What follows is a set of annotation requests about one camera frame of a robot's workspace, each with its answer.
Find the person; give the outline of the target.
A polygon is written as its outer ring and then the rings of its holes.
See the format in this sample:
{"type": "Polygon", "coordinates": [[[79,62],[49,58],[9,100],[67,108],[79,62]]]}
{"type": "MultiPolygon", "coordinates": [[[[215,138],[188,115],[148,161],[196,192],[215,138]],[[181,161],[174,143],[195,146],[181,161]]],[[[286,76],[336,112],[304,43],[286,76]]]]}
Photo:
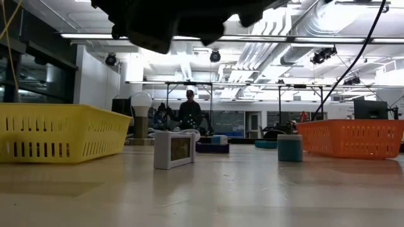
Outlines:
{"type": "Polygon", "coordinates": [[[180,121],[179,127],[185,129],[197,129],[201,123],[201,107],[194,101],[194,91],[186,91],[187,100],[180,105],[178,118],[180,121]]]}
{"type": "Polygon", "coordinates": [[[168,117],[170,114],[170,108],[166,106],[163,102],[158,106],[155,112],[153,122],[158,130],[166,130],[168,126],[168,117]]]}

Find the black box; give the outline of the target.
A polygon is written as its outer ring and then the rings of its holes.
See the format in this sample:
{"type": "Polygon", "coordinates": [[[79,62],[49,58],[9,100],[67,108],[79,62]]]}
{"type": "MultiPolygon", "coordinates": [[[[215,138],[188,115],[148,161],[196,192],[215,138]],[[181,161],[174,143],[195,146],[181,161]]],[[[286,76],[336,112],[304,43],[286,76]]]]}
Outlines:
{"type": "Polygon", "coordinates": [[[131,100],[129,98],[115,98],[112,100],[112,111],[132,117],[131,100]]]}

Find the white bulb brass lamp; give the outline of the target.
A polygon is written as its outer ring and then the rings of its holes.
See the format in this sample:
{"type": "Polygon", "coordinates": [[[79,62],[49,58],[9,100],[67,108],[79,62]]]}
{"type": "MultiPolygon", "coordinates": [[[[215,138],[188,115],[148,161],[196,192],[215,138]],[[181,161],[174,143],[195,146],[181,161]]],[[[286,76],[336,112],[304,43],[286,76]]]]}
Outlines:
{"type": "Polygon", "coordinates": [[[131,114],[133,119],[133,133],[128,134],[125,145],[147,146],[152,143],[148,138],[148,112],[152,105],[151,96],[140,91],[131,95],[131,114]]]}

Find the white digital clock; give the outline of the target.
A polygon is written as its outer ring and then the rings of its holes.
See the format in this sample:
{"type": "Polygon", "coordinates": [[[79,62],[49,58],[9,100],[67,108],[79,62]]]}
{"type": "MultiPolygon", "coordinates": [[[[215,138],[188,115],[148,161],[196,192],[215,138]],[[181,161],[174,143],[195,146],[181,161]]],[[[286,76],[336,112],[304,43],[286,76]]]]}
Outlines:
{"type": "Polygon", "coordinates": [[[196,158],[196,141],[199,134],[185,132],[156,132],[153,167],[157,170],[193,163],[196,158]]]}

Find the orange plastic basket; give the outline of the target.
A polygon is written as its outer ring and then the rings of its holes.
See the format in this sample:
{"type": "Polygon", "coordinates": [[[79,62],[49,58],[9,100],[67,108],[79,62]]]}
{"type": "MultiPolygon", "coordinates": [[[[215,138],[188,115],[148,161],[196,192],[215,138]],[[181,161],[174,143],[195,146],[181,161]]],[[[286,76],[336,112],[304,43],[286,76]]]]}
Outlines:
{"type": "Polygon", "coordinates": [[[312,154],[383,160],[398,156],[404,120],[320,120],[297,124],[297,132],[312,154]]]}

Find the black spotlight cluster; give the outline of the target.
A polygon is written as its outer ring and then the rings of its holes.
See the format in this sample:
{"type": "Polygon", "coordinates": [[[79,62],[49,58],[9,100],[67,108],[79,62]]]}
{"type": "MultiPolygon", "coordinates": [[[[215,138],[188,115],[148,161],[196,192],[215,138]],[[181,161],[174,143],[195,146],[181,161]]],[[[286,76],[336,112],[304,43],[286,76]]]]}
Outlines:
{"type": "Polygon", "coordinates": [[[337,55],[337,53],[338,52],[336,47],[323,48],[315,52],[314,55],[311,57],[310,61],[313,64],[322,64],[326,60],[330,59],[332,56],[337,55]]]}

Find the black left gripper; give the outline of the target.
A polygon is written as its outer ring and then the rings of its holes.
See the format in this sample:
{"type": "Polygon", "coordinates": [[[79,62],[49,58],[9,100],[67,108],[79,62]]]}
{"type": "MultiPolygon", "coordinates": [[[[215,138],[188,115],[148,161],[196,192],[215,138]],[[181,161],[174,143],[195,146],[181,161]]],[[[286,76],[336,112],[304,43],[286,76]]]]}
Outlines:
{"type": "Polygon", "coordinates": [[[122,37],[138,47],[166,54],[177,28],[176,15],[161,9],[154,0],[91,0],[113,23],[111,37],[122,37]]]}

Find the dark tray with teal box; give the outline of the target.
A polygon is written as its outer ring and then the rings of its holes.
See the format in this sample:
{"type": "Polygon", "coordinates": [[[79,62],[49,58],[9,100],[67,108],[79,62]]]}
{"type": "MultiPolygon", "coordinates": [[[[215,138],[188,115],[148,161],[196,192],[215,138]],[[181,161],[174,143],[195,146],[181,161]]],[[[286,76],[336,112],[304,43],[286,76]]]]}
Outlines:
{"type": "Polygon", "coordinates": [[[230,144],[196,143],[197,153],[229,154],[230,144]]]}

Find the teal cylindrical cup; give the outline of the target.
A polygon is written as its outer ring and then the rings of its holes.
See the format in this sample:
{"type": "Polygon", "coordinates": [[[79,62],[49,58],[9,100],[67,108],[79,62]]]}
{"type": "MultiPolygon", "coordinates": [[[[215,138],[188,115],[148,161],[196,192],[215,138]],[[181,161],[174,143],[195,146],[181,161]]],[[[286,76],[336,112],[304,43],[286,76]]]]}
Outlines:
{"type": "Polygon", "coordinates": [[[277,144],[279,161],[302,162],[303,148],[300,134],[279,134],[277,144]]]}

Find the teal flat dish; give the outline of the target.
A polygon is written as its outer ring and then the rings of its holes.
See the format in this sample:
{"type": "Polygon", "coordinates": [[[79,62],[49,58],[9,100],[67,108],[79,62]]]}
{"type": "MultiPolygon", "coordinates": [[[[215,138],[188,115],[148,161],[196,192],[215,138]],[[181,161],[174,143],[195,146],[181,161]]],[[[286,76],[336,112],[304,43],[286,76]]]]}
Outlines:
{"type": "Polygon", "coordinates": [[[276,141],[255,141],[254,145],[257,148],[263,149],[276,149],[278,147],[278,143],[276,141]]]}

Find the silver ventilation duct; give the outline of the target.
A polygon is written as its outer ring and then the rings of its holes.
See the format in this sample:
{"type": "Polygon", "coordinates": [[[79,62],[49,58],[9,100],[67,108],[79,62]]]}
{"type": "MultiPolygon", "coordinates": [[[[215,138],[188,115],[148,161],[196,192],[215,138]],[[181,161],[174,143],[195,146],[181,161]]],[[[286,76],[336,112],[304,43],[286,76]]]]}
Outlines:
{"type": "Polygon", "coordinates": [[[335,36],[352,24],[373,0],[319,0],[292,30],[294,36],[335,36]]]}

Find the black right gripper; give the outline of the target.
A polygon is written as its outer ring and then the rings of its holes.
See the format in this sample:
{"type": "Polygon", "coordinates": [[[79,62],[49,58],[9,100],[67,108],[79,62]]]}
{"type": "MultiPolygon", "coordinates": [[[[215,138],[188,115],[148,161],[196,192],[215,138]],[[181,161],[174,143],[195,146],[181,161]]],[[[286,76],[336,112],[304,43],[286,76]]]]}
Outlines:
{"type": "Polygon", "coordinates": [[[225,34],[225,22],[233,15],[239,17],[240,26],[247,28],[263,19],[267,9],[276,9],[278,0],[206,0],[196,9],[178,17],[178,35],[198,38],[208,46],[225,34]]]}

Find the black computer monitor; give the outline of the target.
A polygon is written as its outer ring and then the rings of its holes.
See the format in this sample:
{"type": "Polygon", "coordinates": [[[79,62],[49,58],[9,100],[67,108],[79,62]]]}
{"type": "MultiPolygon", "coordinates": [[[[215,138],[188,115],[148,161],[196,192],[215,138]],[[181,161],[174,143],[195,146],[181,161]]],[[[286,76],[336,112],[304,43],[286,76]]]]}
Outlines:
{"type": "Polygon", "coordinates": [[[355,119],[388,119],[388,104],[382,101],[355,100],[355,119]]]}

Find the black office chair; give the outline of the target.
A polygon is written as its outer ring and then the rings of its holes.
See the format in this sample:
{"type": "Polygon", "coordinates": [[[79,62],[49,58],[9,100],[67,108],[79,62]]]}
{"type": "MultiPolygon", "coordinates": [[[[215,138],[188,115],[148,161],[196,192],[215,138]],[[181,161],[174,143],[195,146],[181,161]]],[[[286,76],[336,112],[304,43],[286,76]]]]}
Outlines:
{"type": "Polygon", "coordinates": [[[265,132],[264,134],[264,139],[277,139],[278,135],[285,135],[285,134],[291,134],[289,130],[280,130],[280,129],[271,129],[268,132],[265,132]]]}

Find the yellow plastic basket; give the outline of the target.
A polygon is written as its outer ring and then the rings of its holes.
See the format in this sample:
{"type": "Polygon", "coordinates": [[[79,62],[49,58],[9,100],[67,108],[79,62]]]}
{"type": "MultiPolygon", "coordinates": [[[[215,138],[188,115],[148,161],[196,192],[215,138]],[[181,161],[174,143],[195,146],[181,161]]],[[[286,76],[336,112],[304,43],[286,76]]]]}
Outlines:
{"type": "Polygon", "coordinates": [[[130,121],[90,105],[0,103],[0,163],[81,163],[121,153],[130,121]]]}

